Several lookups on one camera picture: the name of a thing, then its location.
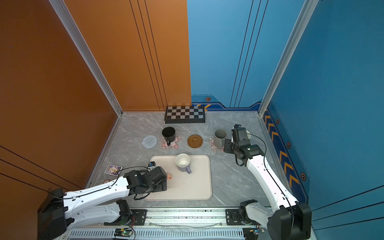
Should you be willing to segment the grey mug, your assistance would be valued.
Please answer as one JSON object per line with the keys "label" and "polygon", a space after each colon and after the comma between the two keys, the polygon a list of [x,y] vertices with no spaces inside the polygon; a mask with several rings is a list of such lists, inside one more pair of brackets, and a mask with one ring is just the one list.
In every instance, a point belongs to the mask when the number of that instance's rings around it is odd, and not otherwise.
{"label": "grey mug", "polygon": [[214,135],[214,142],[213,142],[214,146],[217,149],[222,149],[225,145],[226,137],[227,137],[227,132],[225,130],[222,130],[222,129],[216,130]]}

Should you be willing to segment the pink flower coaster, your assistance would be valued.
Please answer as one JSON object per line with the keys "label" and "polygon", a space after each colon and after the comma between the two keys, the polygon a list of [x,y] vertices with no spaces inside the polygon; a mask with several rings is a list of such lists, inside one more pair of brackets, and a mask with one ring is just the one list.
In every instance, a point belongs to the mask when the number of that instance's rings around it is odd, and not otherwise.
{"label": "pink flower coaster", "polygon": [[181,142],[182,138],[181,136],[176,136],[175,141],[171,142],[171,144],[168,146],[167,141],[164,137],[160,138],[160,141],[162,143],[162,149],[164,150],[175,150],[179,148],[179,143]]}
{"label": "pink flower coaster", "polygon": [[214,145],[214,138],[209,138],[209,143],[211,144],[210,149],[211,149],[212,151],[214,151],[214,152],[223,152],[223,151],[224,151],[223,148],[219,149],[219,148],[217,148],[217,147]]}

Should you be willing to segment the light blue woven coaster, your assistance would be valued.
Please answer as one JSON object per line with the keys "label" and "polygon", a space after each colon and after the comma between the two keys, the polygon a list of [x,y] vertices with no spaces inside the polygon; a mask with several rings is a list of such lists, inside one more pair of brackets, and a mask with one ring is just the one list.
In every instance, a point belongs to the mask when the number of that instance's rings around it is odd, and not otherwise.
{"label": "light blue woven coaster", "polygon": [[146,149],[150,149],[155,147],[157,145],[157,142],[158,142],[158,138],[156,136],[148,135],[144,137],[142,144]]}

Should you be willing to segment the brown wooden round coaster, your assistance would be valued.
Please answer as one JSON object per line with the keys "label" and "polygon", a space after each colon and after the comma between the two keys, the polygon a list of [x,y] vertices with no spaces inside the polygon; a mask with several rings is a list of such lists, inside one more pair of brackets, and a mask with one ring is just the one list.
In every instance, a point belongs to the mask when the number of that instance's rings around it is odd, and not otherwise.
{"label": "brown wooden round coaster", "polygon": [[191,135],[188,137],[188,146],[197,149],[202,146],[203,138],[199,135]]}

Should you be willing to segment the black mug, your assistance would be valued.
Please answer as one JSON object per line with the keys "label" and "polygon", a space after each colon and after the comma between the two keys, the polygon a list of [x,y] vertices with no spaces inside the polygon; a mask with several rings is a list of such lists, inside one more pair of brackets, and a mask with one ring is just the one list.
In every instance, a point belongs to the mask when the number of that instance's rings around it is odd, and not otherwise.
{"label": "black mug", "polygon": [[176,140],[176,130],[173,127],[166,127],[162,130],[167,146],[170,146]]}

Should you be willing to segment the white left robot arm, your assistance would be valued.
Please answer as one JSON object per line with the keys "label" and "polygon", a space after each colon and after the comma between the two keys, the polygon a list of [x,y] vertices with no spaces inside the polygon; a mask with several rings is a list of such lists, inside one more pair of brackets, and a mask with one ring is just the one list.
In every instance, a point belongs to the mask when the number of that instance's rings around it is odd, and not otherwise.
{"label": "white left robot arm", "polygon": [[37,238],[53,240],[72,228],[97,223],[131,224],[134,217],[125,197],[146,198],[166,190],[167,174],[162,167],[132,170],[114,181],[79,191],[53,190],[38,209]]}

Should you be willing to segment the purple playing card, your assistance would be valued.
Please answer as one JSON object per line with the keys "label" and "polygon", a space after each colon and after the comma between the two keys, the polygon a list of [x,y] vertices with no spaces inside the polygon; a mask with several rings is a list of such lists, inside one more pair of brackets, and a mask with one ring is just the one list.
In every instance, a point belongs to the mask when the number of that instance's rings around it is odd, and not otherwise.
{"label": "purple playing card", "polygon": [[118,176],[122,169],[123,169],[123,167],[121,167],[121,166],[109,164],[107,166],[104,174],[110,175],[110,176]]}

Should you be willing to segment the white lavender mug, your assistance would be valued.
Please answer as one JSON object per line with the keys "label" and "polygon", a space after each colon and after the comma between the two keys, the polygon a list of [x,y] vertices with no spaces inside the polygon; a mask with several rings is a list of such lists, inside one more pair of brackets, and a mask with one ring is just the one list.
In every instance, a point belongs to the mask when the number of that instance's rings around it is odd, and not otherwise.
{"label": "white lavender mug", "polygon": [[179,154],[176,156],[175,164],[177,165],[178,169],[181,172],[186,172],[188,174],[191,174],[191,158],[187,154]]}

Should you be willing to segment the beige serving tray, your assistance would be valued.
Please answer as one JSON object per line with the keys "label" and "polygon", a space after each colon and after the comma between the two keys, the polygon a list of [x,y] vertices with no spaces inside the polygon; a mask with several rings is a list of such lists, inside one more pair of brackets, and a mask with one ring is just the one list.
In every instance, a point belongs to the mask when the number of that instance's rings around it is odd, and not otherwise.
{"label": "beige serving tray", "polygon": [[154,156],[158,167],[171,175],[167,190],[151,193],[146,201],[208,200],[212,196],[210,159],[206,155],[190,155],[192,173],[183,172],[176,165],[176,156]]}

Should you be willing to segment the black white chessboard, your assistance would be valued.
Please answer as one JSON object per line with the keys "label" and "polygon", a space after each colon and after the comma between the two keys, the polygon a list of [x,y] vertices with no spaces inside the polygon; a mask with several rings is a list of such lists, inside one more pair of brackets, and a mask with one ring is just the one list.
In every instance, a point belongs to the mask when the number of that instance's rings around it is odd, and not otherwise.
{"label": "black white chessboard", "polygon": [[173,106],[167,107],[166,124],[199,124],[205,123],[204,106]]}

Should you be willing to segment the small right circuit board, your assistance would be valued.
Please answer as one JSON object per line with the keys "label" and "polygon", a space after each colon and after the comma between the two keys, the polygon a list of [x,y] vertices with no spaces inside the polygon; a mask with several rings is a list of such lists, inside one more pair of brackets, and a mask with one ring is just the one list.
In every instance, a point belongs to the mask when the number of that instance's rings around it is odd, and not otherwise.
{"label": "small right circuit board", "polygon": [[243,228],[243,237],[245,240],[258,240],[260,234],[263,234],[263,229]]}

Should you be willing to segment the aluminium front rail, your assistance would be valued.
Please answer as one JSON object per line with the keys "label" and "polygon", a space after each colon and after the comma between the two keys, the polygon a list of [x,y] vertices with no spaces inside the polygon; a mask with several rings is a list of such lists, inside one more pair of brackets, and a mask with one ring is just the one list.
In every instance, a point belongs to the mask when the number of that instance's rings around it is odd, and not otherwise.
{"label": "aluminium front rail", "polygon": [[267,228],[259,224],[228,226],[226,209],[236,207],[147,208],[143,226],[104,226],[102,223],[73,228],[60,240],[117,240],[115,229],[130,228],[134,238],[127,240],[244,240],[243,228],[263,229],[258,240],[269,240]]}

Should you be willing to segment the aluminium right corner post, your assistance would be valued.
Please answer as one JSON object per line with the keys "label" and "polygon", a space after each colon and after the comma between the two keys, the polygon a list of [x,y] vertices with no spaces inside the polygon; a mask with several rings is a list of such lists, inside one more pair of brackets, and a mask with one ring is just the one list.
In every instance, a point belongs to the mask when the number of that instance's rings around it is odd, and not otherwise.
{"label": "aluminium right corner post", "polygon": [[272,97],[286,71],[287,66],[300,42],[300,39],[313,15],[313,12],[318,4],[319,0],[305,1],[300,14],[295,22],[293,30],[278,62],[276,70],[271,78],[271,81],[267,87],[260,108],[258,110],[259,116],[262,117],[270,104]]}

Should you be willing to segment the aluminium corner post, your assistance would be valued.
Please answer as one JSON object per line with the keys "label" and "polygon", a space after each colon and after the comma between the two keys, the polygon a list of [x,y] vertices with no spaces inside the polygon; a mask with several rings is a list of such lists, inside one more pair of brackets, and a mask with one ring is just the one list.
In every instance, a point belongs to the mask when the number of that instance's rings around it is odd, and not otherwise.
{"label": "aluminium corner post", "polygon": [[270,104],[272,97],[286,71],[287,66],[300,42],[300,39],[313,15],[313,12],[318,4],[319,0],[305,1],[300,14],[295,22],[293,30],[278,62],[276,70],[271,78],[271,81],[267,87],[260,108],[258,110],[259,116],[262,117]]}
{"label": "aluminium corner post", "polygon": [[104,73],[102,72],[99,64],[97,63],[91,49],[89,48],[85,38],[83,37],[79,27],[77,26],[74,18],[72,17],[66,3],[62,0],[49,0],[55,13],[59,17],[61,23],[65,27],[67,33],[72,39],[73,43],[77,47],[79,53],[87,64],[89,70],[93,74],[101,90],[109,101],[111,107],[115,111],[118,117],[121,117],[124,113],[119,101],[112,91]]}

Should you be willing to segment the aluminium left corner post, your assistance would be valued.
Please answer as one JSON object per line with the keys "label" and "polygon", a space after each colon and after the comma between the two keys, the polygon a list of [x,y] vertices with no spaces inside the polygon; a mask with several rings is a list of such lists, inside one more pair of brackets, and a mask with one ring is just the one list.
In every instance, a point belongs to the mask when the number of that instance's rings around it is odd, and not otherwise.
{"label": "aluminium left corner post", "polygon": [[49,0],[55,13],[59,17],[61,23],[65,27],[67,33],[72,39],[73,43],[77,47],[79,53],[87,64],[89,70],[93,74],[101,90],[109,101],[111,107],[115,111],[118,117],[121,117],[124,113],[119,101],[112,91],[104,73],[102,72],[99,64],[97,63],[91,49],[89,48],[85,38],[83,37],[79,27],[77,26],[74,18],[72,17],[66,3],[62,0]]}

